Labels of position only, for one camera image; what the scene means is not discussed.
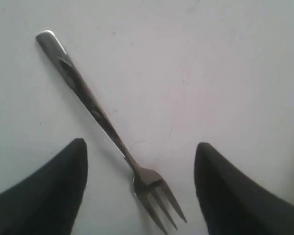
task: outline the fork head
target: fork head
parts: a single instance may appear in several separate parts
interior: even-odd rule
[[[134,193],[137,198],[142,203],[143,207],[147,210],[150,217],[153,221],[158,225],[158,227],[163,231],[164,234],[168,234],[166,229],[164,228],[161,220],[159,219],[155,209],[152,207],[150,203],[150,198],[153,198],[159,207],[162,209],[164,214],[167,216],[169,221],[173,224],[173,226],[177,229],[175,222],[170,216],[167,208],[165,207],[163,201],[161,200],[157,190],[161,190],[163,194],[166,196],[167,200],[171,203],[177,214],[187,223],[187,220],[180,208],[175,196],[173,195],[171,189],[168,184],[164,181],[164,179],[159,175],[156,171],[146,168],[140,168],[134,175],[133,180],[134,185]]]

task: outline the fork handle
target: fork handle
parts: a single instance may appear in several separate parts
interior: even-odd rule
[[[64,50],[63,46],[60,44],[55,34],[50,30],[46,30],[38,34],[36,40],[42,47],[46,56],[59,71],[67,85],[74,91],[76,96],[84,104],[93,118],[98,122],[108,137],[121,151],[125,160],[133,169],[134,173],[137,173],[137,170],[140,168],[140,166],[127,150],[125,144],[122,142],[118,133],[107,118],[107,115],[104,113],[103,109],[97,102],[91,90],[88,88],[84,79],[74,66],[72,60]]]

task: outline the stainless steel fork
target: stainless steel fork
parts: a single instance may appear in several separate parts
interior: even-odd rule
[[[64,50],[63,46],[56,38],[55,34],[50,30],[46,30],[38,34],[36,40],[42,47],[47,57],[60,72],[67,85],[74,91],[80,101],[91,113],[93,118],[98,122],[98,124],[102,127],[108,137],[123,154],[125,160],[134,172],[133,185],[135,195],[140,200],[154,222],[158,225],[158,227],[165,234],[167,234],[166,229],[164,228],[156,211],[150,203],[150,198],[153,198],[158,203],[159,207],[163,210],[169,221],[177,229],[176,224],[174,223],[172,217],[170,216],[167,208],[165,207],[157,192],[158,190],[161,190],[165,194],[168,201],[172,204],[178,215],[187,223],[182,209],[180,208],[175,196],[173,195],[172,191],[170,190],[168,184],[164,181],[164,179],[156,171],[139,166],[132,155],[129,153],[125,144],[122,142],[116,130],[113,128],[111,122],[98,104],[97,100],[95,99],[92,92],[81,77],[80,73],[74,66],[72,60]]]

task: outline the fork tine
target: fork tine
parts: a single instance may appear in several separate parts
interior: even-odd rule
[[[168,235],[168,233],[167,233],[165,227],[163,226],[163,224],[161,223],[161,220],[159,219],[156,211],[154,210],[154,208],[150,204],[150,202],[147,198],[147,194],[137,194],[136,196],[140,200],[140,202],[142,203],[142,205],[144,206],[144,208],[146,209],[146,211],[148,212],[150,217],[153,219],[153,221],[155,221],[155,223],[158,225],[158,227],[163,231],[163,233],[165,235]]]
[[[167,196],[169,202],[171,203],[171,205],[173,206],[175,211],[178,213],[178,215],[185,221],[185,223],[187,223],[185,215],[183,214],[183,211],[180,208],[180,205],[178,204],[178,202],[177,202],[175,196],[173,195],[171,189],[169,188],[168,184],[165,181],[163,181],[160,188],[164,192],[164,194]]]
[[[177,230],[177,226],[176,226],[175,222],[173,221],[171,215],[169,214],[169,212],[168,212],[165,204],[163,204],[163,201],[161,200],[161,198],[160,198],[159,194],[157,193],[156,189],[151,190],[150,191],[150,194],[156,200],[156,202],[158,203],[159,207],[163,210],[163,212],[165,213],[165,215],[167,216],[167,218],[169,219],[169,221],[172,223],[172,225]]]

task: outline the white table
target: white table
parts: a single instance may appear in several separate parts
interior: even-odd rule
[[[157,170],[189,223],[196,145],[211,143],[294,204],[294,1],[0,0],[0,192],[73,138],[89,178],[73,234],[161,234],[130,190],[131,171],[48,61],[52,29],[137,161]]]

